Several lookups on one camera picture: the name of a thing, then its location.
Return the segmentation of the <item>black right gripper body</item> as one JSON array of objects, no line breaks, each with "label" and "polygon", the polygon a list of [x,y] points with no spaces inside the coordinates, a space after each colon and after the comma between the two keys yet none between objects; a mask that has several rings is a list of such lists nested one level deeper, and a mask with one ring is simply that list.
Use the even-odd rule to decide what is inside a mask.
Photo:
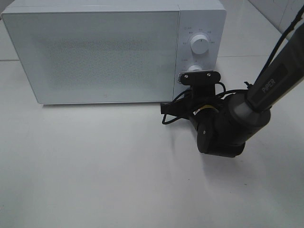
[{"label": "black right gripper body", "polygon": [[191,121],[194,126],[226,125],[224,100],[218,96],[185,96],[171,103],[161,103],[162,124],[171,124],[179,119]]}]

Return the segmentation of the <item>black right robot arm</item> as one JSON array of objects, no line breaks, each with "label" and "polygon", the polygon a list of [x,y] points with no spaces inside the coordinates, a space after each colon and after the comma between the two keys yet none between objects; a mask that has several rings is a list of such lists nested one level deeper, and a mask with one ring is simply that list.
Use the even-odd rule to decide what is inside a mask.
[{"label": "black right robot arm", "polygon": [[224,90],[216,71],[183,72],[178,81],[188,86],[161,113],[174,121],[191,121],[201,153],[236,157],[246,141],[266,126],[274,103],[304,78],[304,28],[299,26],[275,59],[247,89]]}]

